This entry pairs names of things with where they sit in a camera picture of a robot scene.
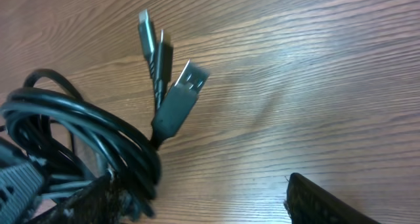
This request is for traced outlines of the black cable silver plug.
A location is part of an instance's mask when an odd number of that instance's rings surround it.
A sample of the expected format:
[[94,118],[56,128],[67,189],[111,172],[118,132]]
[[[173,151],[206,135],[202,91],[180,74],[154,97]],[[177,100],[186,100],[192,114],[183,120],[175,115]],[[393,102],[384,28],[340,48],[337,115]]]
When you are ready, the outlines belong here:
[[138,34],[142,54],[147,61],[153,83],[154,109],[157,112],[163,103],[172,76],[173,46],[171,45],[171,36],[161,30],[160,39],[157,39],[154,23],[147,9],[138,14]]

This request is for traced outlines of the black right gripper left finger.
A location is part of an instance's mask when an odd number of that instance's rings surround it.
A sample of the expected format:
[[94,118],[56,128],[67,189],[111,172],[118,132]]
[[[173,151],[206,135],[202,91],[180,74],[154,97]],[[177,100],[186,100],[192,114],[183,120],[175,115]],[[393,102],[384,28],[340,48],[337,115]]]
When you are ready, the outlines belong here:
[[28,224],[120,223],[122,219],[134,221],[137,217],[138,208],[123,179],[109,173]]

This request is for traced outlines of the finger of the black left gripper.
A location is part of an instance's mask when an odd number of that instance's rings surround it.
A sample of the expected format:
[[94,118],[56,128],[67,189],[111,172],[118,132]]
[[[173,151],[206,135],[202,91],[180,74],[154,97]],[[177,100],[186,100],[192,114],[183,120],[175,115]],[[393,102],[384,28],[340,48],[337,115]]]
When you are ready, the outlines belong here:
[[41,203],[46,181],[41,164],[1,139],[1,224],[25,223]]

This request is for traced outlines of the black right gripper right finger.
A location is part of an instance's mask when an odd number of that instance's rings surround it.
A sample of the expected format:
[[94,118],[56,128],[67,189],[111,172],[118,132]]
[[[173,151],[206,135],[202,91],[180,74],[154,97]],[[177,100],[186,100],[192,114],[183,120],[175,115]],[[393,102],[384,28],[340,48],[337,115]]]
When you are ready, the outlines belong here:
[[379,224],[300,173],[289,177],[284,206],[292,224]]

